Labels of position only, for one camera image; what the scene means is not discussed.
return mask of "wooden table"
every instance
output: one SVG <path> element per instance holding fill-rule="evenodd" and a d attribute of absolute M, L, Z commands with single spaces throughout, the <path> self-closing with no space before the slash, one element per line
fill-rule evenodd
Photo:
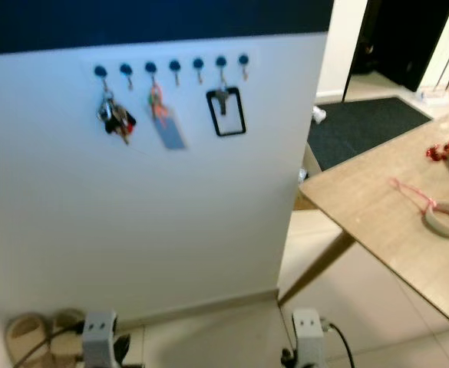
<path fill-rule="evenodd" d="M 449 140 L 449 115 L 306 180 L 304 195 L 343 232 L 279 300 L 284 304 L 358 242 L 449 318 L 449 239 L 421 221 L 426 202 L 391 177 L 449 202 L 449 167 L 425 151 Z"/>

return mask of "dark blue wall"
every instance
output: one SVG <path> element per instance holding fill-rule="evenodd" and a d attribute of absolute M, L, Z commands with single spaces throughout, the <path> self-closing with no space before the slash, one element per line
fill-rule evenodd
<path fill-rule="evenodd" d="M 0 0 L 0 54 L 327 31 L 333 0 Z"/>

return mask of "slipper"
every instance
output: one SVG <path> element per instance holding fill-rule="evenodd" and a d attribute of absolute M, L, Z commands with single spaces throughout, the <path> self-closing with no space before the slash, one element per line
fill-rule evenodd
<path fill-rule="evenodd" d="M 6 347 L 13 365 L 47 337 L 47 328 L 40 315 L 23 314 L 15 318 L 6 327 L 5 333 Z M 56 368 L 48 343 L 35 351 L 21 368 Z"/>
<path fill-rule="evenodd" d="M 84 319 L 85 315 L 80 310 L 60 310 L 53 317 L 52 333 L 55 334 Z M 52 339 L 50 350 L 57 368 L 75 368 L 76 358 L 82 357 L 83 354 L 81 335 L 77 335 L 74 331 L 63 333 Z"/>

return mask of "table leg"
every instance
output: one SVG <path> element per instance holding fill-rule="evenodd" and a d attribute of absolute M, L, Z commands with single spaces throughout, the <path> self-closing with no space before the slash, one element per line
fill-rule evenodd
<path fill-rule="evenodd" d="M 326 268 L 328 268 L 338 257 L 340 257 L 352 244 L 355 239 L 349 233 L 342 230 L 342 233 L 320 254 L 313 264 L 301 275 L 290 289 L 279 299 L 279 306 L 299 293 L 307 284 L 315 280 Z"/>

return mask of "doormat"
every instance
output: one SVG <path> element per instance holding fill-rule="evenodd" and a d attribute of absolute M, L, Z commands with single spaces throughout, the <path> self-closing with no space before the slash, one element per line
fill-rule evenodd
<path fill-rule="evenodd" d="M 311 123 L 308 142 L 322 170 L 431 120 L 397 97 L 321 105 L 326 119 Z"/>

